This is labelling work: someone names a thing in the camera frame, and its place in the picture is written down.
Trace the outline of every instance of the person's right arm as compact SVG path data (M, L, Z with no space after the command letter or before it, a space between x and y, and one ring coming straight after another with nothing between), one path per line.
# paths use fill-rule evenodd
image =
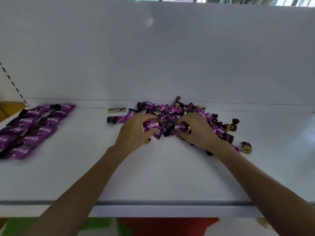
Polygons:
M227 142L221 140L198 113L188 113L191 134L184 140L213 153L232 173L258 210L280 236L315 235L315 209L297 194L264 173Z

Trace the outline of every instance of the red object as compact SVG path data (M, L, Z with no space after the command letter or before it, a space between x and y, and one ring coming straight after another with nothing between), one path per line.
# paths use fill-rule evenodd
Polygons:
M134 236L204 236L219 218L119 218Z

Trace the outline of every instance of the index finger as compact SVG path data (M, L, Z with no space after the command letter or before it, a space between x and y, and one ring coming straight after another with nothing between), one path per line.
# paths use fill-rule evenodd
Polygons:
M139 119L141 120L141 122L145 122L149 119L156 119L156 118L157 117L152 114L139 114Z
M181 124L182 122L188 123L189 126L193 123L194 119L191 118L189 115L184 115L178 120L178 124Z

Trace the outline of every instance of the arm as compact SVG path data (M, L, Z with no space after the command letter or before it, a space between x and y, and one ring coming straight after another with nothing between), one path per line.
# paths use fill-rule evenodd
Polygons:
M313 206L253 165L228 142L221 140L199 114L188 113L178 122L186 122L191 127L191 134L180 133L180 137L212 152L280 236L315 235Z
M77 235L120 163L156 132L141 130L142 123L153 118L149 114L132 116L122 126L115 145L39 217L25 236Z

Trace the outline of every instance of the white shelf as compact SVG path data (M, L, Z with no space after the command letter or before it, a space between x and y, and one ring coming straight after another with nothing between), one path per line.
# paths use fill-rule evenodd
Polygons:
M209 112L215 111L205 107ZM252 144L252 154L245 155L251 162L302 198L315 202L313 113L217 111L217 114L226 123L232 118L240 119L238 130L233 133L234 144L241 141ZM29 157L1 160L0 205L51 204L115 142L122 125L108 124L109 115L106 108L76 108ZM1 123L0 128L10 119ZM250 199L215 157L176 137L162 137L128 156L115 171L98 204L217 207L250 205ZM113 210L101 215L119 216L116 214ZM132 211L128 215L136 216Z

